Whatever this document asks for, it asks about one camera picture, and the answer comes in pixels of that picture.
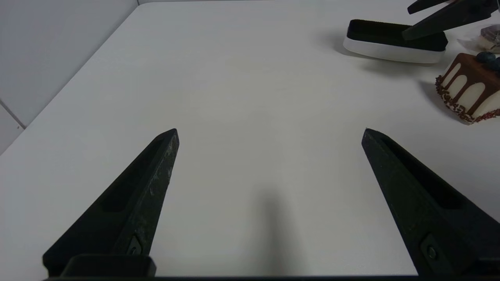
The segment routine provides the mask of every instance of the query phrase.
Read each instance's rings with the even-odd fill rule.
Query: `shoe shine sponge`
[[[347,50],[383,60],[434,64],[443,57],[448,40],[444,32],[405,40],[410,25],[353,19],[343,42]]]

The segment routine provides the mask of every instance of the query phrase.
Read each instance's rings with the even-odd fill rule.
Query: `chocolate drip cake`
[[[436,78],[437,93],[467,123],[500,116],[500,77],[495,71],[500,71],[495,55],[460,53],[446,73]]]

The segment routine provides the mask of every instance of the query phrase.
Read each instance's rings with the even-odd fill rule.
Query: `white table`
[[[0,157],[0,279],[42,254],[159,133],[180,149],[157,275],[416,274],[361,147],[381,131],[500,219],[500,120],[458,122],[434,78],[342,48],[351,19],[414,24],[412,1],[139,6]],[[498,15],[485,23],[499,22]]]

